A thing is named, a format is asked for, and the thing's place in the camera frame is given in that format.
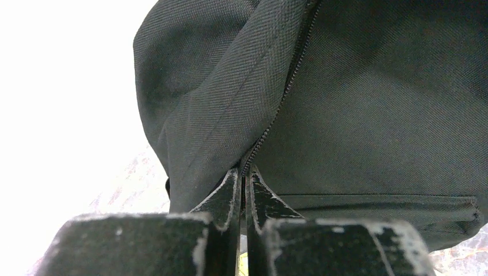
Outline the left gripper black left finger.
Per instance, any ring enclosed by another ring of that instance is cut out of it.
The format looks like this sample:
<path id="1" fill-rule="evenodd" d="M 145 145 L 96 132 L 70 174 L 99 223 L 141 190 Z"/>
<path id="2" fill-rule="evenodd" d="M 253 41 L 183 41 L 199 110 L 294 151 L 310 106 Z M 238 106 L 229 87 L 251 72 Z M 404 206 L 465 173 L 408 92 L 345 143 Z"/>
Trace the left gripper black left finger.
<path id="1" fill-rule="evenodd" d="M 84 214 L 56 234 L 38 275 L 236 275 L 241 176 L 188 213 Z"/>

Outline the black student backpack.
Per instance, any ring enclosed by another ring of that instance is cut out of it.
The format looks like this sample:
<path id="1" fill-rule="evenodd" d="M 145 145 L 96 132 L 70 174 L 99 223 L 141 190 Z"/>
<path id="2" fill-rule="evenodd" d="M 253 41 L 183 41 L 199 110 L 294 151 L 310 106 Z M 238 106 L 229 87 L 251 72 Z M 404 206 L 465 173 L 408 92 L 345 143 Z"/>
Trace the black student backpack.
<path id="1" fill-rule="evenodd" d="M 133 47 L 171 212 L 257 167 L 304 217 L 431 251 L 487 224 L 486 1 L 159 1 Z"/>

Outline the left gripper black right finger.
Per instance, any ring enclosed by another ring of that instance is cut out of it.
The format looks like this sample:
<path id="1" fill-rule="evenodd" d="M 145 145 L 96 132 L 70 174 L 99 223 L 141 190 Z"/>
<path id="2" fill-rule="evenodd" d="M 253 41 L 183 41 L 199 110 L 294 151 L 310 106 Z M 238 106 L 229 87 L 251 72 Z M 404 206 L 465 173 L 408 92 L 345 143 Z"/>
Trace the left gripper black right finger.
<path id="1" fill-rule="evenodd" d="M 305 219 L 251 166 L 245 176 L 250 275 L 434 275 L 406 221 Z"/>

